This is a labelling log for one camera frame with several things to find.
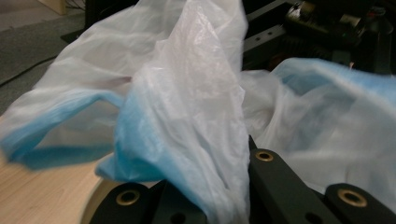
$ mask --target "wooden table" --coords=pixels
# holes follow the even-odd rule
[[[0,158],[0,223],[80,223],[100,178],[95,162],[31,172]]]

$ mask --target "translucent plastic sheet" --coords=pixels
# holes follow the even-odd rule
[[[247,131],[311,187],[350,183],[396,211],[396,79],[320,60],[246,72]]]
[[[1,147],[33,169],[114,148],[97,174],[166,178],[210,223],[248,223],[246,27],[239,1],[142,0],[62,52],[0,121]]]

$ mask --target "metal hole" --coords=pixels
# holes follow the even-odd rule
[[[139,200],[140,193],[135,189],[128,189],[117,196],[117,204],[122,206],[131,205]]]
[[[273,155],[264,151],[256,153],[256,158],[261,161],[272,161],[274,159]]]
[[[350,189],[339,189],[338,197],[343,200],[344,203],[348,203],[355,207],[367,206],[367,200],[359,193]]]

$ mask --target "black plastic part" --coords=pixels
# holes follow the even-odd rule
[[[118,197],[136,201],[119,204]],[[206,224],[206,216],[195,204],[167,181],[148,189],[136,183],[111,190],[96,209],[90,224]]]
[[[126,190],[139,193],[137,201],[130,205],[119,205],[117,197]],[[96,209],[90,224],[144,224],[145,214],[150,204],[149,189],[143,185],[128,183],[111,190]]]
[[[256,143],[254,142],[253,138],[251,137],[251,135],[248,136],[248,149],[252,150],[252,149],[256,149]]]
[[[341,223],[275,152],[250,150],[249,176],[274,223]]]
[[[274,221],[271,219],[271,215],[268,213],[268,210],[265,208],[264,203],[262,202],[259,193],[253,187],[252,183],[249,186],[250,190],[250,224],[272,224]]]
[[[340,198],[340,190],[348,190],[358,193],[366,201],[365,206],[356,206]],[[350,201],[358,201],[359,198],[350,195]],[[379,202],[366,191],[348,184],[337,184],[327,187],[325,203],[332,209],[343,223],[356,224],[391,224],[396,223],[396,215],[384,204]]]
[[[151,224],[205,224],[205,214],[178,189],[166,183]]]

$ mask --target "cable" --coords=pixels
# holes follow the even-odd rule
[[[58,57],[58,55],[52,56],[52,57],[50,57],[50,58],[48,58],[48,59],[45,59],[45,60],[42,60],[42,61],[40,61],[40,62],[38,62],[38,63],[33,64],[32,66],[30,66],[30,67],[26,68],[25,70],[21,71],[20,73],[18,73],[16,76],[13,76],[13,77],[7,79],[6,81],[0,83],[0,88],[2,88],[3,86],[6,86],[8,83],[10,83],[11,81],[13,81],[14,79],[16,79],[16,78],[18,78],[18,77],[21,77],[21,76],[25,75],[26,73],[28,73],[29,71],[31,71],[31,70],[34,69],[35,67],[39,66],[40,64],[49,62],[49,61],[51,61],[51,60],[54,60],[56,57]]]

